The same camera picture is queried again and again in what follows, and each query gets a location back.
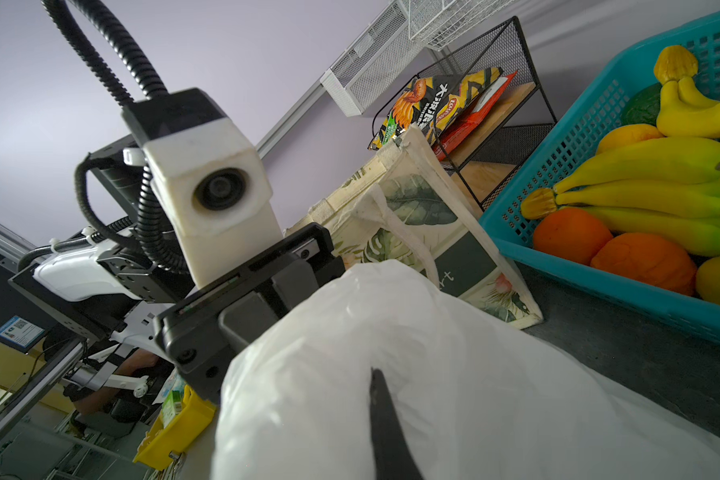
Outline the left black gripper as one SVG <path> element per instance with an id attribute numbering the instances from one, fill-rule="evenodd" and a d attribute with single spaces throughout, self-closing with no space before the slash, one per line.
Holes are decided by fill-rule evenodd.
<path id="1" fill-rule="evenodd" d="M 310 223 L 155 320 L 155 342 L 199 395 L 220 403 L 232 360 L 345 272 L 327 228 Z"/>

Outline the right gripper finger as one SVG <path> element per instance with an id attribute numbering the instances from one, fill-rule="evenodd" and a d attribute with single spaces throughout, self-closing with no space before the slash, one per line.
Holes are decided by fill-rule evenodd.
<path id="1" fill-rule="evenodd" d="M 371 371 L 369 386 L 370 434 L 378 480 L 422 480 L 409 450 L 384 373 Z"/>

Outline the white plastic grocery bag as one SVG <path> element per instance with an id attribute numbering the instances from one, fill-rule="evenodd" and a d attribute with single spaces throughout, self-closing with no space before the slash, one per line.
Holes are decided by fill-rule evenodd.
<path id="1" fill-rule="evenodd" d="M 230 364 L 214 479 L 375 479 L 386 378 L 424 479 L 720 479 L 720 438 L 396 261 L 352 267 Z"/>

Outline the cream canvas tote bag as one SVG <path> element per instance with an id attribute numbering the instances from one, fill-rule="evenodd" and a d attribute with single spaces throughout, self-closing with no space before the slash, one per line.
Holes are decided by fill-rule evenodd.
<path id="1" fill-rule="evenodd" d="M 384 145 L 287 231 L 312 222 L 329 230 L 346 267 L 397 260 L 519 330 L 543 320 L 518 268 L 479 225 L 417 127 Z"/>

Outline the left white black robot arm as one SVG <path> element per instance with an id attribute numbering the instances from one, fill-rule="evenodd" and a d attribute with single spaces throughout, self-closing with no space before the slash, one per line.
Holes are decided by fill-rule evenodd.
<path id="1" fill-rule="evenodd" d="M 93 341 L 126 342 L 126 299 L 164 305 L 135 345 L 218 402 L 230 362 L 344 264 L 319 224 L 280 231 L 255 147 L 203 90 L 170 92 L 104 3 L 43 7 L 129 135 L 75 168 L 87 230 L 26 253 L 11 283 Z"/>

